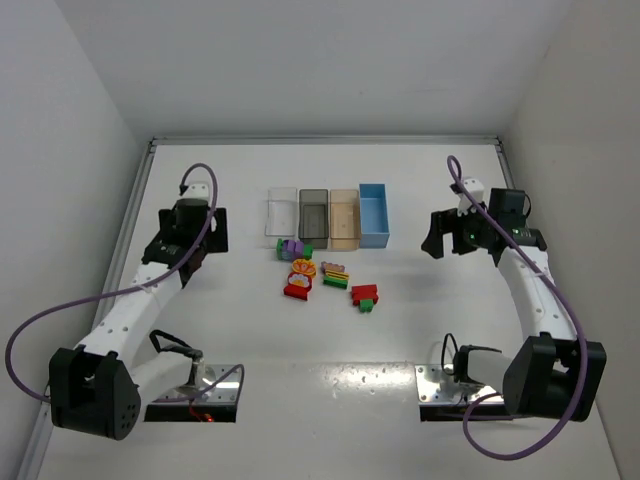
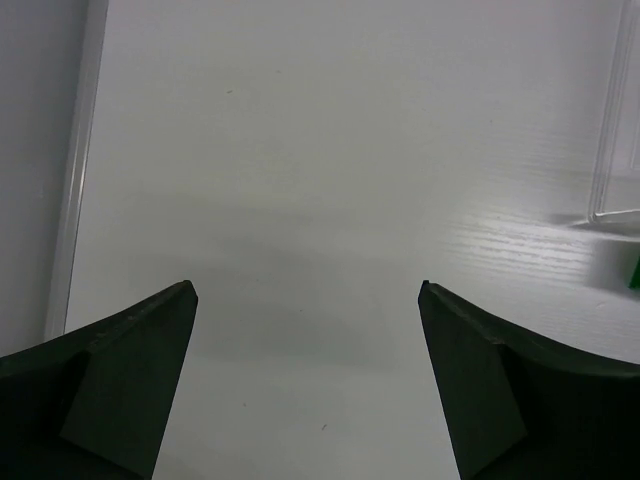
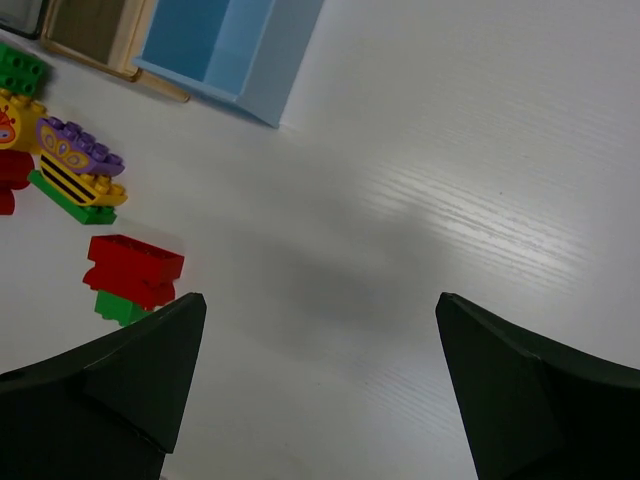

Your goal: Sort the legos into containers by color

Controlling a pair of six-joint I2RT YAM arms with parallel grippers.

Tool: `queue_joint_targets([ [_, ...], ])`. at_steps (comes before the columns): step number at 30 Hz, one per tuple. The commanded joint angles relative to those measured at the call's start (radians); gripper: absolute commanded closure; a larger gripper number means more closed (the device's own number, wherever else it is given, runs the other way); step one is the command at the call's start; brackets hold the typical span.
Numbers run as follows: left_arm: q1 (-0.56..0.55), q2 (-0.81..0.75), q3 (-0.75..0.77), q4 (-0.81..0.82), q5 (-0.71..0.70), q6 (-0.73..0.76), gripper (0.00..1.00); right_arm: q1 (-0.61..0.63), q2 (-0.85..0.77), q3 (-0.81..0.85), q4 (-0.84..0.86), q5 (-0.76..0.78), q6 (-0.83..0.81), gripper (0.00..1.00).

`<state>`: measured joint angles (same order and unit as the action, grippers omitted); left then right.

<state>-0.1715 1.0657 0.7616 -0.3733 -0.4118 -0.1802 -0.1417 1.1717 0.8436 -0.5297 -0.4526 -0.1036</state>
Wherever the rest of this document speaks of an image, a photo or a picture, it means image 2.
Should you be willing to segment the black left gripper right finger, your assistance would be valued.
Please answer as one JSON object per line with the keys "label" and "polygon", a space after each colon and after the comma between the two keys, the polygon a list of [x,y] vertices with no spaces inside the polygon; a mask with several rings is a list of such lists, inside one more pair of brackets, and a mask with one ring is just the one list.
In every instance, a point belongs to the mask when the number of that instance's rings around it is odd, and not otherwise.
{"label": "black left gripper right finger", "polygon": [[463,479],[636,479],[639,367],[426,281],[420,316]]}

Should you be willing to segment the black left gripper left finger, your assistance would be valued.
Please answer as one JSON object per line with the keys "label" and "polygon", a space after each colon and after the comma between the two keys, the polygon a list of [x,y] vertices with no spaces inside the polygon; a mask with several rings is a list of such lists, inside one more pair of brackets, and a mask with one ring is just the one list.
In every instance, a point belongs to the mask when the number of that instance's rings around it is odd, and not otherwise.
{"label": "black left gripper left finger", "polygon": [[151,478],[197,305],[184,280],[2,357],[2,478]]}

